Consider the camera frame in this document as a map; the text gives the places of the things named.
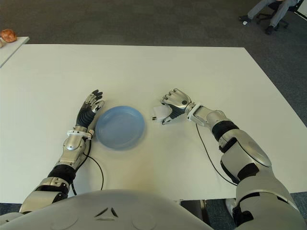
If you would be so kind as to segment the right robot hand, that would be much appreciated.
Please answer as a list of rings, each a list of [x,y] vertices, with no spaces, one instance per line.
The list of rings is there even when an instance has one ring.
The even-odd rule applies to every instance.
[[[168,124],[180,115],[188,114],[195,106],[195,103],[191,100],[191,98],[177,88],[171,90],[168,94],[163,96],[161,104],[170,108],[170,114],[163,119],[162,125]]]

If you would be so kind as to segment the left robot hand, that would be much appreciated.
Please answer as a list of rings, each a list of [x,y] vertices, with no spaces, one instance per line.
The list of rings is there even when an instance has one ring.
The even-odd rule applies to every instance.
[[[82,104],[76,118],[76,126],[88,128],[93,122],[96,113],[104,106],[102,100],[103,92],[94,90],[90,93]]]

